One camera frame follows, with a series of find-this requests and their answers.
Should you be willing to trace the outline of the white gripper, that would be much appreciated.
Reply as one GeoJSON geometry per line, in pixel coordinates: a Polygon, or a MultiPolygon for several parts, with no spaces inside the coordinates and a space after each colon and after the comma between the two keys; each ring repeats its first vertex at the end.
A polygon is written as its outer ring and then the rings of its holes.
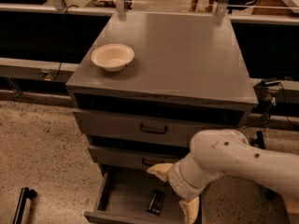
{"type": "Polygon", "coordinates": [[[193,224],[199,211],[200,198],[197,196],[206,186],[205,172],[197,164],[185,161],[178,161],[174,165],[158,163],[148,168],[147,172],[163,182],[169,179],[173,191],[182,198],[178,203],[184,214],[184,223],[193,224]]]}

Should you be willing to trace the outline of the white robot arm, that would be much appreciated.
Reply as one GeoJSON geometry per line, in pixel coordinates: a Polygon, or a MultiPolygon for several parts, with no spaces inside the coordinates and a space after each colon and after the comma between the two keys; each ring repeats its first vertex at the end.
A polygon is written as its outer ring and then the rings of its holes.
{"type": "Polygon", "coordinates": [[[203,130],[189,144],[190,152],[175,163],[157,163],[148,169],[170,184],[180,197],[184,223],[198,216],[200,194],[211,182],[234,175],[299,201],[299,156],[253,147],[238,130],[203,130]]]}

